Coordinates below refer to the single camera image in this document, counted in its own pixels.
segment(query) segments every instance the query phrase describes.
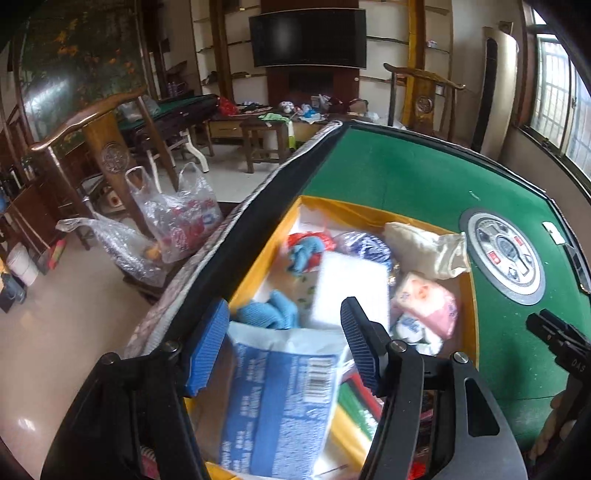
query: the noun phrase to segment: wooden stool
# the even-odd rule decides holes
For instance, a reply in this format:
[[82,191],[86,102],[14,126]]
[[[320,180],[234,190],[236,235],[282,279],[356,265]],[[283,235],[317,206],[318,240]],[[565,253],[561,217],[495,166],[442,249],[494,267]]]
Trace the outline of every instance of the wooden stool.
[[[249,118],[240,124],[242,138],[244,139],[244,153],[248,173],[254,173],[255,163],[283,163],[290,156],[288,145],[287,123],[278,120],[259,120]],[[277,149],[266,149],[261,147],[259,132],[277,133]],[[279,158],[271,158],[270,154],[277,154]]]

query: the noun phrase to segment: blue cloth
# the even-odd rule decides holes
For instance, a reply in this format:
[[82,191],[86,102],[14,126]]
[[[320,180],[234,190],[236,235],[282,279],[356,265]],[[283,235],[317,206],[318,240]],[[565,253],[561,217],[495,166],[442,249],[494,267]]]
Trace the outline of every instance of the blue cloth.
[[291,265],[287,270],[295,275],[301,275],[308,266],[310,257],[314,254],[321,254],[324,249],[324,242],[319,237],[305,236],[291,247],[289,252]]
[[279,290],[273,290],[269,297],[269,303],[273,305],[284,318],[283,328],[298,328],[300,314],[297,311],[297,305],[288,299]]
[[236,312],[238,321],[254,327],[286,330],[298,328],[298,310],[295,303],[279,290],[273,290],[266,303],[251,300]]

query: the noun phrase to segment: blue packaging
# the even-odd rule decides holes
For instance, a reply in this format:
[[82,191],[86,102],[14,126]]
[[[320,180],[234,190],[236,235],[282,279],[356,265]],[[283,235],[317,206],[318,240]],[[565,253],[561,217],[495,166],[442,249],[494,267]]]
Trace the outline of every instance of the blue packaging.
[[377,236],[367,232],[347,232],[335,237],[337,251],[381,263],[392,270],[391,252]]
[[219,463],[304,480],[324,448],[346,341],[332,330],[268,330],[231,322],[236,367]]

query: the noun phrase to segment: green felt tabletop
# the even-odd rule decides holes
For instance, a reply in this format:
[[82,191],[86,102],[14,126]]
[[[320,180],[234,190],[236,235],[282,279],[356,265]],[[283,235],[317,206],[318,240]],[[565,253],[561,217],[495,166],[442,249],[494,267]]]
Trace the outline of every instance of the green felt tabletop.
[[516,435],[541,427],[540,415],[520,415],[528,403],[515,401],[552,397],[564,389],[567,375],[546,345],[526,331],[527,316],[546,308],[591,332],[589,298],[579,290],[563,247],[542,226],[553,222],[564,235],[544,198],[463,158],[357,129],[345,132],[304,194],[400,213],[451,231],[459,230],[460,215],[471,207],[492,210],[516,224],[542,260],[546,290],[536,305],[520,305],[503,296],[472,262],[480,372],[497,400],[511,405],[512,418],[529,419],[511,422]]
[[[162,103],[161,105],[159,105],[160,107],[160,113],[158,115],[154,115],[153,118],[154,120],[160,118],[161,116],[167,114],[169,111],[179,107],[179,106],[183,106],[183,105],[189,105],[190,103],[194,103],[196,101],[198,101],[201,97],[189,97],[189,98],[185,98],[183,100],[176,100],[175,102],[167,102],[167,103]],[[132,128],[138,128],[139,126],[144,124],[144,120],[140,119],[140,120],[136,120],[135,122],[128,122],[127,120],[122,120],[121,122],[118,123],[119,126],[119,130],[129,130]]]

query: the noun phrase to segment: pink object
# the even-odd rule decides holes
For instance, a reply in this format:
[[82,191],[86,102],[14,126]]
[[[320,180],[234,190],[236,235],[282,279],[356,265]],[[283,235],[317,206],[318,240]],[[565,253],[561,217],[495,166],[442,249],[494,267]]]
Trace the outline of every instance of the pink object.
[[438,283],[407,274],[392,299],[393,306],[418,318],[436,335],[448,340],[456,326],[456,299]]

